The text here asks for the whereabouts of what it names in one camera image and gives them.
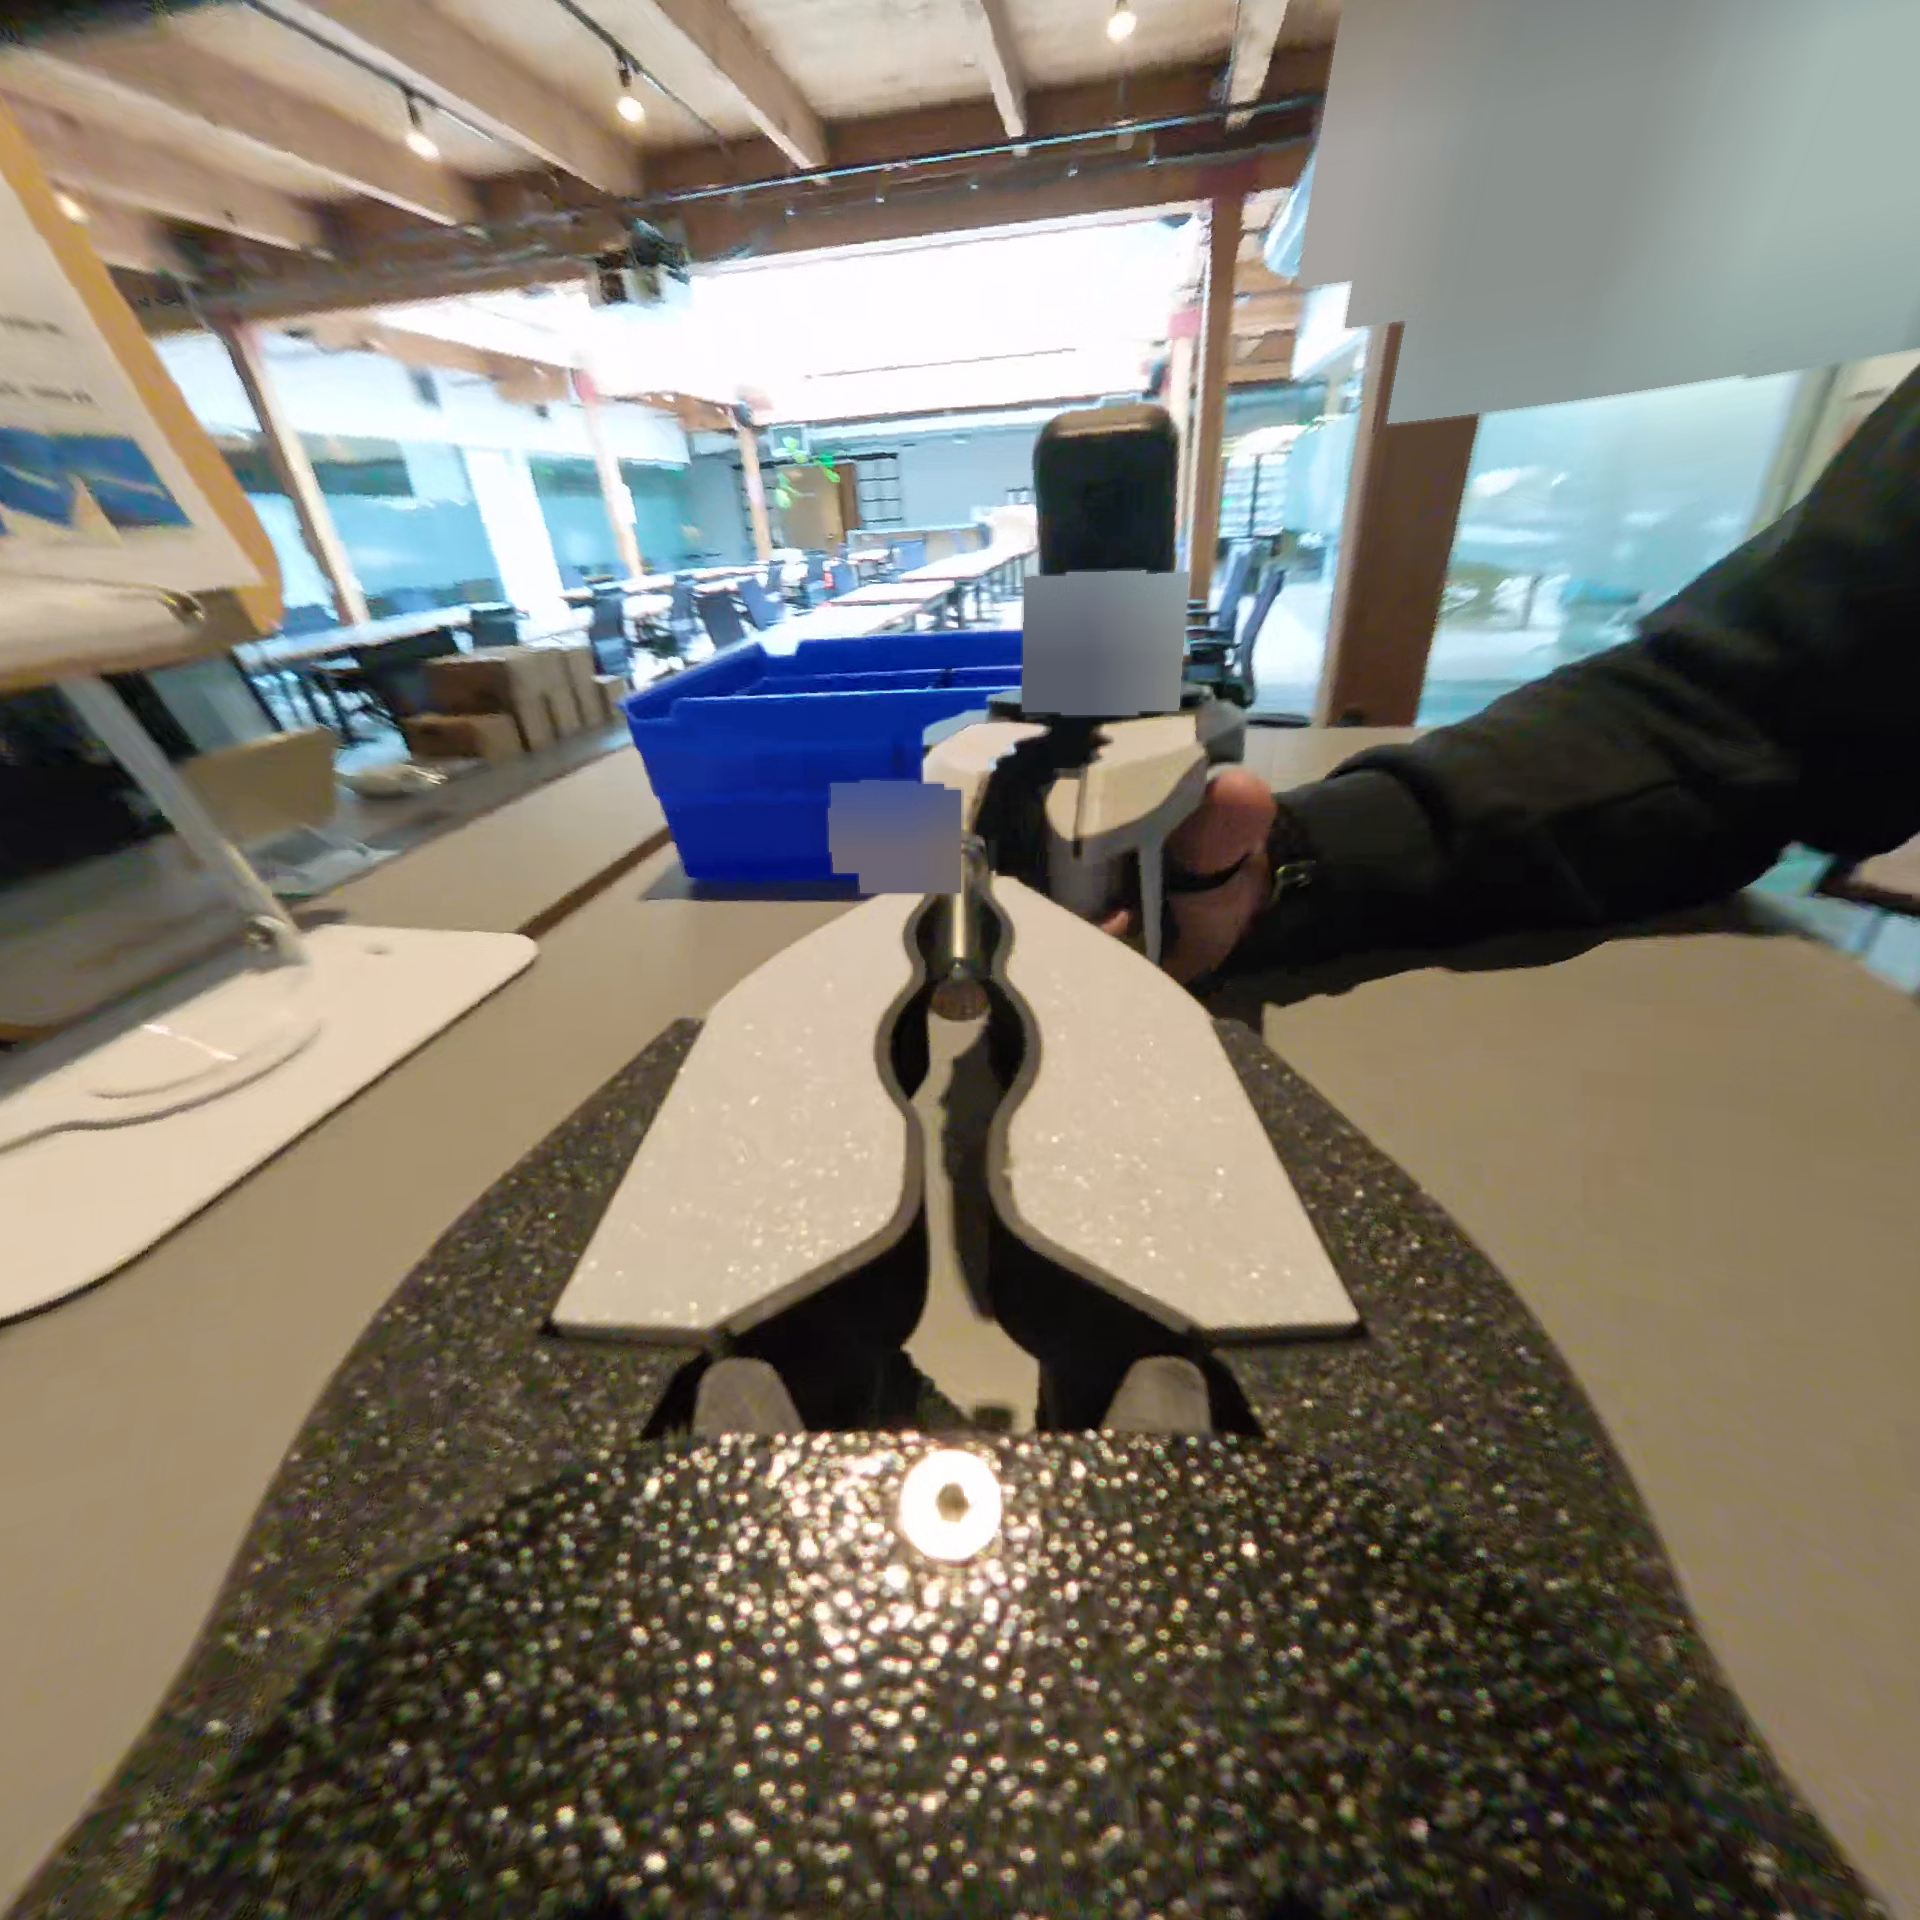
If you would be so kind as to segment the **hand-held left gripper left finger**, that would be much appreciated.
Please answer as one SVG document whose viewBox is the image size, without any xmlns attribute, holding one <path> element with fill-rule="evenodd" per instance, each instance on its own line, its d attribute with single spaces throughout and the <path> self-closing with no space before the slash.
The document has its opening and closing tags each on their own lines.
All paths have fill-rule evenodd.
<svg viewBox="0 0 1920 1920">
<path fill-rule="evenodd" d="M 924 1143 L 894 1036 L 926 896 L 876 896 L 708 1011 L 553 1305 L 565 1336 L 739 1336 L 914 1233 Z"/>
</svg>

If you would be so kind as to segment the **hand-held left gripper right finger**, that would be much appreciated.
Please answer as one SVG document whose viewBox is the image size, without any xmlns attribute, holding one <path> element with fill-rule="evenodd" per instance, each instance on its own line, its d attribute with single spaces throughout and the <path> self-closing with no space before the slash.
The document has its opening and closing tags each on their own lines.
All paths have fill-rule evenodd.
<svg viewBox="0 0 1920 1920">
<path fill-rule="evenodd" d="M 1022 1247 L 1193 1336 L 1347 1336 L 1358 1309 L 1207 1010 L 1141 952 L 993 882 L 1022 1036 L 988 1187 Z"/>
</svg>

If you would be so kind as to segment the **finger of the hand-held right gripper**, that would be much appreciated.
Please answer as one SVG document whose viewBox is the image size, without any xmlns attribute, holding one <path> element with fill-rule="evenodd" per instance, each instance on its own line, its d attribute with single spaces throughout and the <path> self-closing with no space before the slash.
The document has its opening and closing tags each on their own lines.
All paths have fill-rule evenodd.
<svg viewBox="0 0 1920 1920">
<path fill-rule="evenodd" d="M 949 786 L 962 798 L 977 798 L 997 764 L 1026 742 L 1042 740 L 1047 727 L 1042 722 L 958 716 L 952 727 L 935 732 L 937 736 L 924 746 L 923 779 Z"/>
<path fill-rule="evenodd" d="M 1164 951 L 1164 847 L 1209 788 L 1196 721 L 1097 722 L 1085 764 L 1042 797 L 1042 892 L 1089 922 L 1122 912 L 1132 893 L 1136 938 L 1149 963 Z"/>
</svg>

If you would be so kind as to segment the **silver bolt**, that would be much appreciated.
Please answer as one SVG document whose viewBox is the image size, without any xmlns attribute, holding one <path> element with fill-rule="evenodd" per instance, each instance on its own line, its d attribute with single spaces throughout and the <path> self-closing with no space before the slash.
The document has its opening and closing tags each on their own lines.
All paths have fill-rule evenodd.
<svg viewBox="0 0 1920 1920">
<path fill-rule="evenodd" d="M 931 948 L 929 1011 L 952 1023 L 988 1017 L 988 973 L 995 948 L 990 864 L 987 844 L 965 831 L 958 847 L 958 886 L 942 900 Z"/>
</svg>

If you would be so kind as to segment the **blue plastic bin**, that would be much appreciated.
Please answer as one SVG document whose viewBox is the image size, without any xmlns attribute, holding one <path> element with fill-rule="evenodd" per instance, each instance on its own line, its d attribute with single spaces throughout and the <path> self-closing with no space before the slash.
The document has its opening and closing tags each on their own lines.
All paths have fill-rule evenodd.
<svg viewBox="0 0 1920 1920">
<path fill-rule="evenodd" d="M 620 702 L 684 877 L 825 883 L 831 786 L 919 779 L 926 732 L 1022 678 L 1019 630 L 743 639 Z"/>
</svg>

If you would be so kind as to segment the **person's right forearm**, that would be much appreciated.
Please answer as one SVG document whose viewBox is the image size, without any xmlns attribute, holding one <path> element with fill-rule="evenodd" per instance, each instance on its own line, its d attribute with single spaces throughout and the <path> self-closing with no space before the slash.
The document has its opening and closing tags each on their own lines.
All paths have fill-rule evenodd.
<svg viewBox="0 0 1920 1920">
<path fill-rule="evenodd" d="M 1279 798 L 1317 883 L 1234 956 L 1310 967 L 1712 903 L 1917 825 L 1917 374 L 1633 639 Z"/>
</svg>

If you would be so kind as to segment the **person's right hand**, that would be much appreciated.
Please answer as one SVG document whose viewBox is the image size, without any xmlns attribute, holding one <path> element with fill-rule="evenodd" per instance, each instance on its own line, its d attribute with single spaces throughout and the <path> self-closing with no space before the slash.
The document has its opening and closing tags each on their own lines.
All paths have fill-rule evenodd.
<svg viewBox="0 0 1920 1920">
<path fill-rule="evenodd" d="M 1265 781 L 1230 764 L 1213 770 L 1199 805 L 1168 834 L 1162 900 L 1144 924 L 1160 935 L 1160 967 L 1182 985 L 1218 971 L 1265 912 L 1278 818 Z"/>
</svg>

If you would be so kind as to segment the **wooden pillar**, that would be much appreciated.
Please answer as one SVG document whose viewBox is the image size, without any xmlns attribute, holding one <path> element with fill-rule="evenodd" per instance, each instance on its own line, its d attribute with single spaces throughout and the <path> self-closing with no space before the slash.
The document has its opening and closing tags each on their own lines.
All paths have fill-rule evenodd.
<svg viewBox="0 0 1920 1920">
<path fill-rule="evenodd" d="M 1404 322 L 1367 339 L 1313 719 L 1417 721 L 1480 418 L 1392 422 Z"/>
<path fill-rule="evenodd" d="M 1230 189 L 1209 201 L 1207 248 L 1196 286 L 1180 530 L 1188 562 L 1188 599 L 1199 605 L 1209 599 L 1215 564 L 1220 435 L 1227 410 L 1234 263 L 1245 231 L 1245 199 L 1245 180 L 1232 178 Z"/>
</svg>

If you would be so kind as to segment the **rows of office chairs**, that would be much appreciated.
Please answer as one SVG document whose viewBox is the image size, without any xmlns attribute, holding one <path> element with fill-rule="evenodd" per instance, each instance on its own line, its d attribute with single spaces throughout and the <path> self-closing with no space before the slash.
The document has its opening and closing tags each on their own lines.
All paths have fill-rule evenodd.
<svg viewBox="0 0 1920 1920">
<path fill-rule="evenodd" d="M 949 568 L 910 568 L 899 578 L 855 583 L 849 593 L 798 606 L 775 587 L 804 564 L 759 568 L 689 568 L 565 587 L 580 612 L 587 643 L 611 666 L 677 672 L 745 639 L 792 651 L 805 639 L 865 639 L 894 633 L 942 633 L 967 626 L 977 580 Z"/>
</svg>

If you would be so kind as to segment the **white rounded board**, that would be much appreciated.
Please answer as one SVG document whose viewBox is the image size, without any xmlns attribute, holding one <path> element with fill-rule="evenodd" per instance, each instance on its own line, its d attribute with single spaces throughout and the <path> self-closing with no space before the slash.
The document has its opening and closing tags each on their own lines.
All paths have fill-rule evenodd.
<svg viewBox="0 0 1920 1920">
<path fill-rule="evenodd" d="M 523 934 L 328 924 L 5 1075 L 2 1321 L 110 1279 L 536 963 Z"/>
</svg>

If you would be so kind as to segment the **white ceiling unit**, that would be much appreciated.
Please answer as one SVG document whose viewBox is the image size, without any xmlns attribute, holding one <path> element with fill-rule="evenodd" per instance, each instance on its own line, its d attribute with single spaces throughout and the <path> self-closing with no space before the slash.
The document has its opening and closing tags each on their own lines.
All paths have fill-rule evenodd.
<svg viewBox="0 0 1920 1920">
<path fill-rule="evenodd" d="M 626 220 L 611 244 L 587 256 L 584 269 L 590 308 L 656 308 L 683 299 L 689 281 L 684 230 L 645 218 Z"/>
</svg>

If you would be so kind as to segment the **printed instruction sheet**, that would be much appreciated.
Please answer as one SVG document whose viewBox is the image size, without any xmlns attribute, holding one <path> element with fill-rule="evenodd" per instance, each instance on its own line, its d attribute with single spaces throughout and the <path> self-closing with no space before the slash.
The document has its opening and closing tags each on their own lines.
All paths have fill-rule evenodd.
<svg viewBox="0 0 1920 1920">
<path fill-rule="evenodd" d="M 246 500 L 76 222 L 2 196 L 2 567 L 48 583 L 264 587 Z"/>
</svg>

